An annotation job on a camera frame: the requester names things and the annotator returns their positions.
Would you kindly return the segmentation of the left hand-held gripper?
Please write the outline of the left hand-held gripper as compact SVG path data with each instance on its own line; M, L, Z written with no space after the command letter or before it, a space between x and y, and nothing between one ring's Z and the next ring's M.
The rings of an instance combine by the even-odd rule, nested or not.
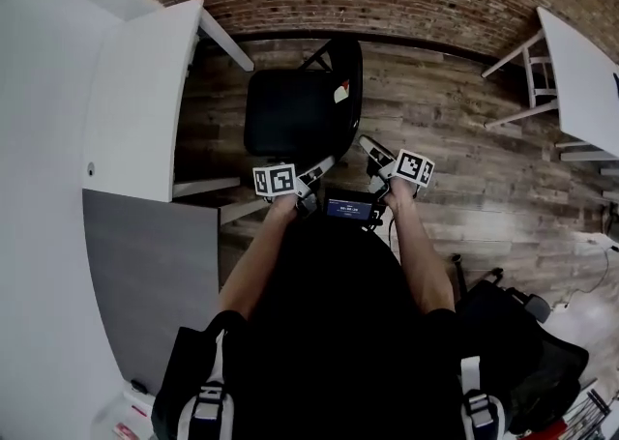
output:
M276 197L294 194L297 210L303 216L308 216L318 208L318 199L311 185L325 175L334 164L335 157L328 156L300 175L296 173L295 165L292 163L254 167L252 177L255 193L268 202L272 202Z

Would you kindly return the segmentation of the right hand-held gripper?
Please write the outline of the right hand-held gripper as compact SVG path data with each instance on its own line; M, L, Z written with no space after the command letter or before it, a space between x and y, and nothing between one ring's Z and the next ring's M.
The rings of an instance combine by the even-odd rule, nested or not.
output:
M428 186L434 162L427 157L405 149L400 149L394 156L387 148L365 134L359 137L359 144L369 156L369 193L377 197L384 196L390 189L393 177L414 184L417 189Z

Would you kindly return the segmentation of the black folding chair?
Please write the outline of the black folding chair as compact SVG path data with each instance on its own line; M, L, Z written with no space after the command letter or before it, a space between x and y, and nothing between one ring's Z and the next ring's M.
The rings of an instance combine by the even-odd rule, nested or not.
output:
M334 92L349 81L349 97ZM363 54L359 42L335 38L298 69L262 70L249 83L244 145L255 157L310 165L343 157L362 114Z

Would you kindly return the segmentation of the person's left forearm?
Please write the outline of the person's left forearm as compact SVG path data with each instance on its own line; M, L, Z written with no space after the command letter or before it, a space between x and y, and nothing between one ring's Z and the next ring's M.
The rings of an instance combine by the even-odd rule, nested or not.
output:
M259 303L278 262L289 224L296 217L296 196L278 196L220 292L220 310L238 312L245 319Z

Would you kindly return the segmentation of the person's right forearm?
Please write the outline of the person's right forearm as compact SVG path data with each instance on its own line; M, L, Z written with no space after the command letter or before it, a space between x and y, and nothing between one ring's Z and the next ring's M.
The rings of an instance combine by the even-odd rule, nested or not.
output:
M452 283L443 260L427 235L413 194L411 183L393 177L390 192L385 197L395 220L402 270L422 313L438 309L454 311Z

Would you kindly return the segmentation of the black office chair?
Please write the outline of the black office chair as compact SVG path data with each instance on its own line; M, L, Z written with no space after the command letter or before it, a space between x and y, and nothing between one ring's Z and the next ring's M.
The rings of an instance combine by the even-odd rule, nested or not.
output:
M535 294L493 281L465 282L453 255L462 330L461 417L466 440L504 440L506 434L541 432L560 421L580 393L588 352L547 332L549 304Z

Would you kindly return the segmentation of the small black screen device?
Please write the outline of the small black screen device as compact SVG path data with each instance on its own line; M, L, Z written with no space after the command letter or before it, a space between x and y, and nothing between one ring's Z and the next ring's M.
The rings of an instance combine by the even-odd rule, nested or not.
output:
M382 224L385 206L372 196L327 197L325 216L330 219L347 220L362 227L375 227Z

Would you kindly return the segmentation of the person's black clothing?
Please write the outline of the person's black clothing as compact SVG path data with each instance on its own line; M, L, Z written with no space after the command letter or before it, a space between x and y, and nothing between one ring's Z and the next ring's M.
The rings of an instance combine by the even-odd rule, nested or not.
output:
M290 226L248 319L181 328L157 440L466 440L456 314L422 313L375 234Z

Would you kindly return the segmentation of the white table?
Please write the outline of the white table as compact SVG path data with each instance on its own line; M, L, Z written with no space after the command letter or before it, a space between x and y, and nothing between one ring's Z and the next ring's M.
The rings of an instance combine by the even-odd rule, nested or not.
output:
M548 10L536 9L541 28L484 72L520 57L529 107L485 123L487 129L557 111L561 132L576 142L558 146L561 161L619 162L619 94L615 63L593 42Z
M180 105L200 32L244 71L253 71L250 57L202 0L125 21L106 35L86 116L85 189L172 200Z

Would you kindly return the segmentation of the grey table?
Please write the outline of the grey table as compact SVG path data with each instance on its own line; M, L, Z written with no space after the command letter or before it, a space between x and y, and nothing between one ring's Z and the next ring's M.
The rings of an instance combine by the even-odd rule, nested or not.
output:
M123 378L151 394L177 331L218 312L221 226L261 199L208 208L99 191L82 193L85 240L103 326Z

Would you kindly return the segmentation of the white box with red items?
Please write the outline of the white box with red items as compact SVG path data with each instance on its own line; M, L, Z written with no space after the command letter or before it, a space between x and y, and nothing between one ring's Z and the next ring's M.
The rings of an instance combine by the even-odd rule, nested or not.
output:
M153 440L152 405L141 398L123 395L112 418L116 440Z

